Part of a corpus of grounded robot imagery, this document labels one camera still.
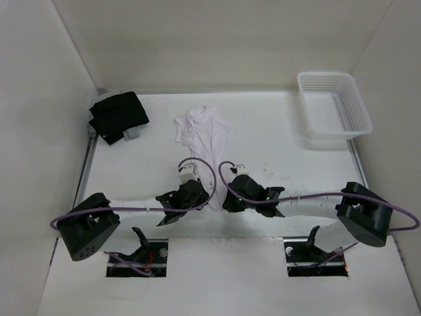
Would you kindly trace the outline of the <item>white tank top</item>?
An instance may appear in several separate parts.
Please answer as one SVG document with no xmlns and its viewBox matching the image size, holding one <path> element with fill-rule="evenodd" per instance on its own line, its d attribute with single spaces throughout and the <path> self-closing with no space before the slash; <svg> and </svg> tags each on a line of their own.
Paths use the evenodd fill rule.
<svg viewBox="0 0 421 316">
<path fill-rule="evenodd" d="M 174 119 L 176 142 L 186 146 L 193 157 L 205 160 L 211 168 L 202 163 L 197 165 L 197 174 L 206 191 L 216 190 L 209 206 L 220 211 L 226 197 L 226 187 L 218 173 L 218 166 L 226 158 L 232 126 L 215 107 L 201 107 Z"/>
</svg>

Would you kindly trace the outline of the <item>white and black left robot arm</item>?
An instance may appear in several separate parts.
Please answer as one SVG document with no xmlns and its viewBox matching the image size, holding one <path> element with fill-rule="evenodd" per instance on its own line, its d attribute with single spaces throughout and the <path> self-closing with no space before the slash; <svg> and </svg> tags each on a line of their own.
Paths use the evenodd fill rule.
<svg viewBox="0 0 421 316">
<path fill-rule="evenodd" d="M 200 180 L 188 180 L 175 191 L 143 201 L 111 201 L 99 192 L 53 220 L 51 226 L 58 230 L 71 259 L 82 261 L 100 250 L 130 212 L 163 213 L 162 226 L 176 222 L 189 210 L 203 208 L 211 197 Z"/>
</svg>

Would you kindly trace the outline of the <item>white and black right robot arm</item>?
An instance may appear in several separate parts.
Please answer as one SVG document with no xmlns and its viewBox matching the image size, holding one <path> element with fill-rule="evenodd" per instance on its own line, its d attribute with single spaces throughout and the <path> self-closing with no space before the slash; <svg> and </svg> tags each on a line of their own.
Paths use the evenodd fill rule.
<svg viewBox="0 0 421 316">
<path fill-rule="evenodd" d="M 254 209 L 264 217 L 319 217 L 332 221 L 316 224 L 305 244 L 306 255 L 315 261 L 328 252 L 361 243 L 382 248 L 386 244 L 393 210 L 376 194 L 357 182 L 348 182 L 340 192 L 306 198 L 282 186 L 263 187 L 241 174 L 228 184 L 222 208 L 229 213 Z"/>
</svg>

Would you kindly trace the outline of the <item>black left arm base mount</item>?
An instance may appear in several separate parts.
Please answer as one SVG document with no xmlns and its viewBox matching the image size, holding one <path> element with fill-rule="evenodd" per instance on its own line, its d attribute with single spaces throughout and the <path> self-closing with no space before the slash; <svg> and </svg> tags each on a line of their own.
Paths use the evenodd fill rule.
<svg viewBox="0 0 421 316">
<path fill-rule="evenodd" d="M 133 227 L 139 247 L 130 254 L 106 252 L 108 278 L 164 278 L 167 276 L 168 240 L 150 240 Z"/>
</svg>

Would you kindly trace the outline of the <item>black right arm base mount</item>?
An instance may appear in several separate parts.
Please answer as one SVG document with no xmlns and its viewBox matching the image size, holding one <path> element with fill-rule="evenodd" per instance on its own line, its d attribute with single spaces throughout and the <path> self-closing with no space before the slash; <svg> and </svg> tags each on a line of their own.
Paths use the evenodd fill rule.
<svg viewBox="0 0 421 316">
<path fill-rule="evenodd" d="M 348 277 L 344 255 L 335 251 L 327 253 L 317 248 L 315 236 L 320 227 L 315 226 L 304 238 L 284 239 L 284 251 L 289 277 Z"/>
</svg>

